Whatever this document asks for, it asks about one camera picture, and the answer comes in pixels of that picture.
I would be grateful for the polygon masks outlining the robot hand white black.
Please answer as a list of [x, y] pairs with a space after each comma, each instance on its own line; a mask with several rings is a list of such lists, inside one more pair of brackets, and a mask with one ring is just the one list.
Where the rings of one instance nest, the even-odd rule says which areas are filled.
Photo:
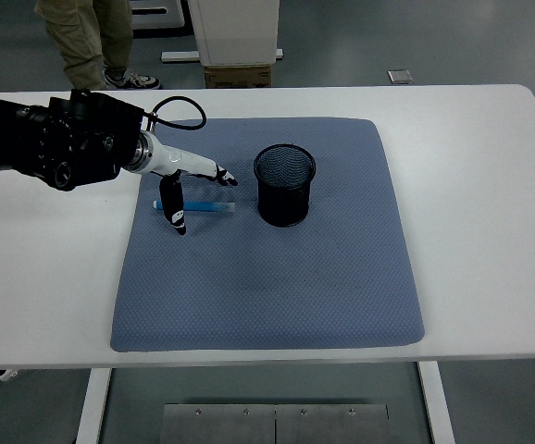
[[162, 177], [159, 191], [164, 216], [180, 235], [185, 235], [184, 199], [180, 175], [188, 173], [215, 181], [223, 186], [237, 186], [238, 182], [227, 169], [219, 166], [215, 161], [199, 154], [164, 145], [152, 134], [150, 137], [152, 151], [149, 155], [150, 162], [144, 171]]

